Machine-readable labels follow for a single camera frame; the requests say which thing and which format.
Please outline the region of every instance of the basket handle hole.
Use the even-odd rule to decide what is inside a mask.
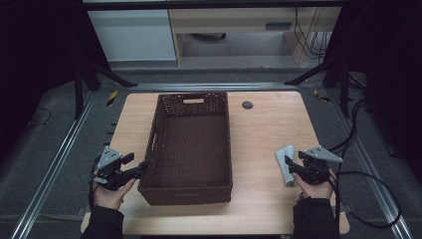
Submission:
[[[201,104],[204,103],[204,99],[185,99],[183,102],[185,104]]]
[[[175,197],[195,197],[201,196],[200,192],[184,192],[184,193],[174,193],[173,196]]]

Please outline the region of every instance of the black cable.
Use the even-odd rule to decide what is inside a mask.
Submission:
[[[99,163],[101,157],[102,157],[101,155],[99,155],[98,157],[96,157],[96,159],[94,159],[94,161],[93,161],[93,164],[91,165],[90,181],[88,182],[88,184],[90,185],[90,191],[88,193],[88,202],[90,204],[90,209],[91,210],[93,210],[93,207],[94,207],[94,192],[99,187],[97,185],[96,188],[93,188],[93,181],[94,181],[94,178],[96,178],[96,176],[94,175],[94,173],[96,172],[96,166]]]
[[[347,139],[345,139],[343,142],[341,142],[340,144],[338,144],[337,146],[329,149],[329,151],[333,151],[333,150],[336,150],[336,149],[343,146],[343,149],[337,152],[337,153],[341,152],[341,158],[344,158],[346,150],[348,149],[348,147],[351,145],[354,138],[356,137],[357,113],[362,107],[366,106],[366,105],[364,105],[364,103],[365,103],[365,99],[362,99],[359,102],[357,102],[352,109],[352,128],[350,130],[349,137]],[[395,225],[397,223],[397,221],[400,219],[400,216],[401,216],[401,206],[400,206],[400,203],[399,203],[397,197],[394,195],[394,193],[392,192],[390,187],[388,185],[386,185],[383,181],[381,181],[379,178],[377,178],[373,175],[370,175],[370,174],[365,173],[365,172],[360,172],[360,171],[341,171],[341,167],[342,167],[342,163],[340,163],[338,165],[337,173],[335,174],[336,175],[336,184],[335,184],[335,186],[333,184],[331,185],[333,190],[334,190],[334,193],[335,193],[335,219],[336,220],[339,219],[337,217],[339,217],[339,209],[340,209],[339,206],[340,206],[340,203],[341,203],[341,196],[340,196],[340,192],[338,190],[339,189],[339,178],[340,178],[340,176],[345,175],[345,174],[359,174],[359,175],[368,176],[368,177],[376,180],[377,182],[381,183],[388,190],[391,197],[393,198],[393,201],[395,202],[395,204],[397,206],[397,210],[398,210],[397,216],[392,222],[390,222],[388,224],[379,225],[379,224],[367,222],[367,221],[363,220],[362,218],[360,218],[359,216],[357,216],[356,214],[354,214],[353,212],[348,212],[348,213],[352,217],[354,217],[356,220],[358,220],[359,222],[361,222],[361,223],[363,223],[367,226],[370,226],[370,227],[383,229],[383,228],[388,228],[388,227]]]
[[[332,176],[331,173],[329,174],[329,176],[331,176],[332,179],[334,179],[334,182],[335,182],[335,185],[334,185],[334,183],[331,180],[328,181],[329,184],[331,185],[332,190],[334,191],[334,195],[335,195],[335,215],[334,215],[334,219],[335,219],[335,224],[337,225],[338,232],[339,232],[339,230],[340,230],[340,207],[341,207],[341,200],[340,200],[340,193],[338,191],[338,187],[336,186],[337,185],[337,182],[338,182],[338,179],[335,178],[334,176]]]
[[[312,49],[312,54],[316,55],[316,56],[323,56],[325,54],[325,49],[322,48],[322,44],[319,44],[317,42],[317,36],[318,36],[318,32],[315,32],[313,35],[313,39],[311,40],[311,49]]]
[[[350,145],[350,141],[355,137],[356,134],[356,118],[357,118],[357,112],[358,110],[362,107],[362,104],[366,101],[366,99],[362,99],[359,102],[357,102],[352,110],[352,125],[351,125],[351,129],[350,129],[350,134],[349,136],[342,141],[341,143],[339,143],[338,145],[332,147],[329,149],[329,151],[335,151],[339,148],[343,147],[347,147]]]
[[[319,46],[319,55],[318,55],[318,59],[317,62],[320,63],[320,59],[323,57],[322,55],[322,45],[323,45],[323,37],[325,36],[325,33],[322,33],[322,40],[320,41],[320,46]]]
[[[397,223],[397,221],[400,219],[400,217],[401,217],[401,213],[402,213],[401,205],[400,205],[400,203],[399,203],[399,201],[398,201],[397,197],[396,197],[396,196],[394,195],[394,193],[392,192],[391,188],[390,188],[390,187],[389,187],[389,186],[388,186],[385,182],[383,182],[382,180],[380,180],[379,178],[377,178],[377,177],[375,177],[375,176],[373,176],[373,175],[370,175],[370,174],[365,173],[365,172],[360,172],[360,171],[343,171],[343,172],[340,172],[339,174],[341,174],[341,175],[345,175],[345,174],[358,174],[358,175],[368,176],[368,177],[370,177],[370,178],[374,179],[375,181],[377,181],[377,182],[381,183],[381,185],[383,185],[383,186],[384,186],[384,187],[388,190],[388,193],[390,193],[390,195],[391,195],[391,197],[392,197],[392,199],[393,199],[394,203],[395,203],[395,204],[396,204],[396,206],[397,206],[397,216],[396,216],[396,218],[395,218],[392,222],[387,223],[387,224],[383,224],[383,225],[370,223],[370,222],[365,221],[365,220],[363,220],[362,218],[358,217],[358,216],[357,216],[356,214],[354,214],[353,212],[349,212],[349,214],[350,214],[352,217],[354,217],[356,220],[358,220],[359,222],[361,222],[361,223],[363,223],[363,224],[365,224],[365,225],[367,225],[367,226],[374,227],[374,228],[378,228],[378,229],[389,228],[389,227],[392,227],[393,225],[395,225],[395,224]]]
[[[307,52],[307,49],[305,48],[305,45],[307,45],[307,47],[308,47],[308,51],[311,51],[311,50],[310,50],[310,46],[308,46],[308,44],[307,44],[307,43],[305,43],[305,45],[304,45],[304,44],[302,43],[302,41],[299,39],[299,37],[298,37],[298,32],[297,32],[297,27],[299,27],[299,28],[300,28],[300,30],[301,30],[301,32],[302,32],[303,37],[306,39],[305,34],[304,34],[304,32],[302,31],[302,27],[301,27],[301,25],[299,24],[299,21],[298,21],[298,7],[296,7],[296,8],[295,8],[295,36],[296,36],[296,39],[298,40],[299,44],[301,44],[302,49],[304,50],[304,52],[305,52],[305,54],[307,55],[307,57],[308,57],[308,58],[310,58],[310,59],[317,59],[316,57],[311,57],[310,55],[308,55],[308,52]]]
[[[47,118],[46,119],[44,119],[43,121],[41,121],[41,122],[37,122],[37,123],[34,123],[34,124],[29,124],[27,127],[26,127],[26,129],[29,129],[29,128],[31,128],[31,127],[34,127],[34,126],[39,126],[39,125],[41,125],[41,124],[44,124],[44,123],[46,123],[51,117],[52,117],[52,112],[50,111],[50,110],[47,110],[47,109],[44,109],[44,108],[39,108],[39,109],[36,109],[35,110],[35,112],[38,112],[38,111],[45,111],[45,112],[47,112],[49,115],[47,116]]]

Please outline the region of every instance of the white cabinet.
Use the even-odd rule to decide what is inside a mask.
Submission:
[[[339,7],[227,8],[169,10],[178,62],[182,62],[184,34],[284,32],[296,63],[313,32],[332,31]]]
[[[136,67],[142,62],[172,62],[176,65],[167,10],[92,11],[89,15],[112,68]]]

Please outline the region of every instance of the sleeve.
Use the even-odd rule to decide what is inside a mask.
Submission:
[[[95,206],[91,212],[90,223],[81,239],[123,238],[123,218],[123,214],[117,210]]]
[[[324,198],[305,198],[294,207],[295,239],[339,239],[331,204]]]

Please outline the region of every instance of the black post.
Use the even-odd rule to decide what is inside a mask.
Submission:
[[[341,89],[340,89],[340,108],[345,117],[349,118],[348,114],[348,79],[349,79],[349,64],[348,60],[344,58],[341,72]]]
[[[75,99],[77,104],[77,111],[75,113],[76,120],[79,118],[81,112],[84,110],[83,85],[79,65],[75,66]]]
[[[75,35],[70,32],[72,30],[69,29],[69,24],[66,23],[61,16],[58,15],[58,13],[64,12],[58,12],[58,10],[54,7],[51,7],[50,12],[52,22],[54,23],[56,31],[61,37],[63,44],[66,46],[68,56],[72,59],[72,63],[74,64],[74,66],[78,66],[79,74],[86,82],[88,88],[90,90],[98,90],[101,86],[100,80],[97,78],[95,73],[93,73],[93,71],[89,71],[84,66],[84,59],[86,57],[81,50],[81,46],[78,43],[78,40],[76,39]]]
[[[335,64],[337,58],[335,56],[332,56],[326,60],[324,60],[321,64],[317,65],[316,67],[310,69],[309,71],[303,73],[302,75],[300,75],[298,78],[289,81],[289,82],[285,82],[285,85],[298,85],[302,82],[304,82],[305,80],[307,80],[308,78],[312,77],[313,75],[322,72],[322,71],[327,71],[328,69],[332,68],[332,66]]]
[[[98,64],[95,64],[95,63],[94,63],[94,62],[92,62],[92,61],[84,61],[84,63],[85,63],[88,67],[90,67],[90,68],[92,68],[92,69],[94,69],[94,70],[96,70],[96,71],[100,72],[101,74],[105,75],[106,77],[108,77],[108,78],[112,79],[113,81],[115,81],[115,82],[119,83],[119,84],[120,84],[121,86],[123,86],[123,87],[137,87],[137,84],[135,84],[135,83],[130,83],[130,82],[128,82],[127,80],[122,79],[121,77],[117,76],[117,75],[116,75],[116,74],[114,74],[113,72],[111,72],[111,71],[109,71],[109,70],[107,70],[107,69],[103,68],[102,66],[100,66],[100,65],[98,65]]]

